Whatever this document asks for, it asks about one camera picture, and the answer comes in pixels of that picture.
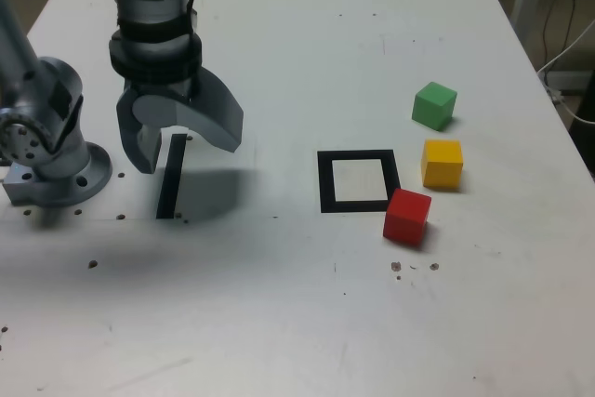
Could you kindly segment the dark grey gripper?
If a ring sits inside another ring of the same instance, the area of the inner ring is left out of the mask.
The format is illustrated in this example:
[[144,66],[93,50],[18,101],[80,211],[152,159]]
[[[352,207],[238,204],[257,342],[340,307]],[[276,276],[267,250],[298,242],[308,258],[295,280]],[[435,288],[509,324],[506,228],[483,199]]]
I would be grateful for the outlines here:
[[244,112],[227,86],[206,68],[173,84],[125,80],[116,104],[123,149],[142,174],[153,174],[162,145],[159,128],[183,126],[212,146],[235,152],[242,142]]

